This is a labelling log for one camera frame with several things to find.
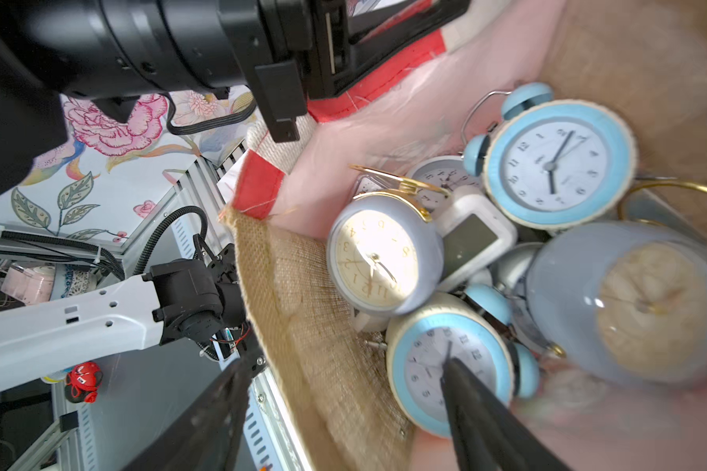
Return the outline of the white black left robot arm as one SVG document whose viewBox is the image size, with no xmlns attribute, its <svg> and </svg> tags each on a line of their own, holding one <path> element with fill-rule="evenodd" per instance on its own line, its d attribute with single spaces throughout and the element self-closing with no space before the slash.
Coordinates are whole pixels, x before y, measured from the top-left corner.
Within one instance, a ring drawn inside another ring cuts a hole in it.
<svg viewBox="0 0 707 471">
<path fill-rule="evenodd" d="M 410 67 L 465 45 L 487 24 L 471 1 L 406 1 L 356 15 L 344 1 L 0 1 L 0 194 L 40 230 L 47 212 L 17 191 L 33 160 L 75 137 L 108 153 L 151 146 L 152 104 L 173 91 L 253 94 L 236 206 L 273 207 L 319 119 L 350 115 Z M 207 341 L 240 294 L 194 262 L 0 313 L 0 392 L 47 373 L 180 338 Z"/>
</svg>

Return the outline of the white digital clock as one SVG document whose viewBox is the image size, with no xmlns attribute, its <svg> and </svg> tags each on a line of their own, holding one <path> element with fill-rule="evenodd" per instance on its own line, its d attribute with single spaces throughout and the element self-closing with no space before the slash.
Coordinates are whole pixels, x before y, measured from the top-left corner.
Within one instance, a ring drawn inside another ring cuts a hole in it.
<svg viewBox="0 0 707 471">
<path fill-rule="evenodd" d="M 518 241 L 516 226 L 476 188 L 455 190 L 432 219 L 444 245 L 439 292 L 455 290 Z"/>
</svg>

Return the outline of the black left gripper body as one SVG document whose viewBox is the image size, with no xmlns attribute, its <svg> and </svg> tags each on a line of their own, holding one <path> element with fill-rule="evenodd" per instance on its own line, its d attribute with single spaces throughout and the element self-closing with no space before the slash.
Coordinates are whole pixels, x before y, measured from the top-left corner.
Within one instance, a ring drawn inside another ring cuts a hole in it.
<svg viewBox="0 0 707 471">
<path fill-rule="evenodd" d="M 142 95 L 244 84 L 273 139 L 295 141 L 310 100 L 342 95 L 467 11 L 465 1 L 359 15 L 343 1 L 0 1 L 0 195 L 67 141 L 63 97 L 125 125 Z"/>
</svg>

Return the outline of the light blue twin bell clock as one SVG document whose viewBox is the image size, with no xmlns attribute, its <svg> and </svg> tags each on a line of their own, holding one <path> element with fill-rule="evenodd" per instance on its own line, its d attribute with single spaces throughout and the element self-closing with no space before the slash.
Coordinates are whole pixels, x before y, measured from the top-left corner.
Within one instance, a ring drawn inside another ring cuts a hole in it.
<svg viewBox="0 0 707 471">
<path fill-rule="evenodd" d="M 462 133 L 463 166 L 481 178 L 511 221 L 557 231 L 593 221 L 615 207 L 636 178 L 636 137 L 614 111 L 557 99 L 542 82 L 492 90 L 504 101 L 500 121 L 483 135 Z"/>
</svg>

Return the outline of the silver round alarm clock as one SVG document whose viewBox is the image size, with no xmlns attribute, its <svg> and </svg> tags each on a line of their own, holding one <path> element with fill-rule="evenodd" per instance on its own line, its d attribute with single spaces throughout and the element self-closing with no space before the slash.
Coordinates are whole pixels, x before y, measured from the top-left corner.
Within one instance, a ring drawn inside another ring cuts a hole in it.
<svg viewBox="0 0 707 471">
<path fill-rule="evenodd" d="M 424 160 L 414 165 L 407 177 L 438 188 L 454 192 L 458 188 L 472 188 L 484 194 L 481 178 L 471 176 L 463 166 L 460 155 L 442 155 Z"/>
</svg>

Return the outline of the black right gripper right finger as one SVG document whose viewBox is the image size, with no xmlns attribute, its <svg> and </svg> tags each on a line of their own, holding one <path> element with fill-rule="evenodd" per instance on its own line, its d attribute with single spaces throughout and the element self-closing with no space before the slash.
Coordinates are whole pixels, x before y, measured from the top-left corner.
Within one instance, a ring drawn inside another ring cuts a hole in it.
<svg viewBox="0 0 707 471">
<path fill-rule="evenodd" d="M 557 455 L 457 358 L 441 378 L 451 437 L 461 470 L 567 470 Z"/>
</svg>

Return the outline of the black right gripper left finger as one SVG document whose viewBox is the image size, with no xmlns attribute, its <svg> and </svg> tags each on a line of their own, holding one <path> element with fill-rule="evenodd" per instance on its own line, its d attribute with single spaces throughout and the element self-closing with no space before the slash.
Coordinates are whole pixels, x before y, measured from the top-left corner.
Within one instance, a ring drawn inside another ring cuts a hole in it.
<svg viewBox="0 0 707 471">
<path fill-rule="evenodd" d="M 239 358 L 127 470 L 232 470 L 249 407 L 251 369 Z"/>
</svg>

